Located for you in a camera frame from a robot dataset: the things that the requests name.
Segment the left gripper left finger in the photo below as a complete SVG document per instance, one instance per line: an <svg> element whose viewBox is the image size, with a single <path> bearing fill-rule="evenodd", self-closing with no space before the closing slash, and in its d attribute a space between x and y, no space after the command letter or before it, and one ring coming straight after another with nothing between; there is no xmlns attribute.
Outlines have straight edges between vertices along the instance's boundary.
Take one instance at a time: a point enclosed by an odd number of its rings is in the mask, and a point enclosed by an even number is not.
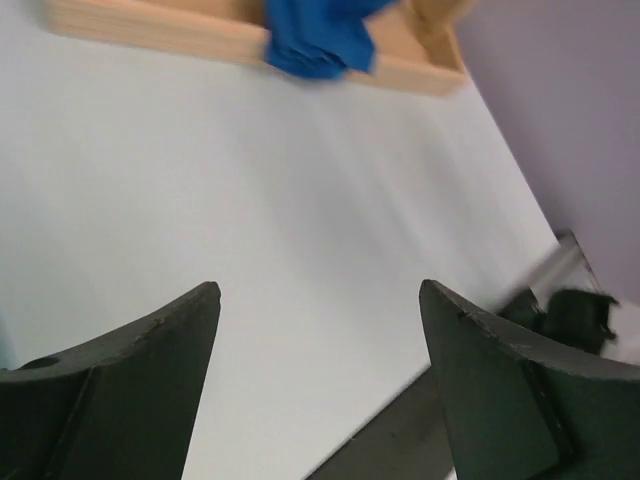
<svg viewBox="0 0 640 480"><path fill-rule="evenodd" d="M179 479L220 316L204 282L161 309L1 372L4 479Z"/></svg>

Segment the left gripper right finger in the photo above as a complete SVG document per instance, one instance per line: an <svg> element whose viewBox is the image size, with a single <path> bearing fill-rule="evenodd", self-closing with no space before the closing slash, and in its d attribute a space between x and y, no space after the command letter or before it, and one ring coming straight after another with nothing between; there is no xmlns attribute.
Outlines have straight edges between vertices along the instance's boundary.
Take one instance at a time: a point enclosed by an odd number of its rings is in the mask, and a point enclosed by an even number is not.
<svg viewBox="0 0 640 480"><path fill-rule="evenodd" d="M434 280L419 303L458 478L638 478L638 366L545 338Z"/></svg>

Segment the blue tank top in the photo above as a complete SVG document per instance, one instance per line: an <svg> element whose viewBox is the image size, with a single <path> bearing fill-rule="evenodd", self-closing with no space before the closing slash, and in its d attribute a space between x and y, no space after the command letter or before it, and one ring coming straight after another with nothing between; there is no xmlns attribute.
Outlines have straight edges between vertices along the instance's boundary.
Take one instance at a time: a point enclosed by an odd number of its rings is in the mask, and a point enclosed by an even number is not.
<svg viewBox="0 0 640 480"><path fill-rule="evenodd" d="M390 0L270 0L264 3L269 40L264 61L297 78L338 80L368 74L376 47L365 21Z"/></svg>

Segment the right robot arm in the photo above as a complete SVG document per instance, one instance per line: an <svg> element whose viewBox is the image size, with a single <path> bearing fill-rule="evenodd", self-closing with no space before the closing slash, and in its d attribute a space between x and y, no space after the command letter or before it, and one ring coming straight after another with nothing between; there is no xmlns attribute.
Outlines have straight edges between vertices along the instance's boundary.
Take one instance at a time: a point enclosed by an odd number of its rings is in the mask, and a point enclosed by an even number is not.
<svg viewBox="0 0 640 480"><path fill-rule="evenodd" d="M577 287L541 299L521 288L497 314L529 331L509 335L513 350L528 360L572 368L598 356L639 365L639 306L631 301Z"/></svg>

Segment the wooden clothes rack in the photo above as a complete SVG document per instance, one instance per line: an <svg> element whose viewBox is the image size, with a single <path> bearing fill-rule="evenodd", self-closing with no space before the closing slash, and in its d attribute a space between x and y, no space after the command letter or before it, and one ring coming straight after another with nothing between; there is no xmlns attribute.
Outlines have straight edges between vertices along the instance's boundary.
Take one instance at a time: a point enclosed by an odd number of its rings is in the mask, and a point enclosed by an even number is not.
<svg viewBox="0 0 640 480"><path fill-rule="evenodd" d="M365 21L372 73L355 82L445 96L469 80L453 24L469 1L400 1ZM60 34L258 66L268 40L260 1L49 1Z"/></svg>

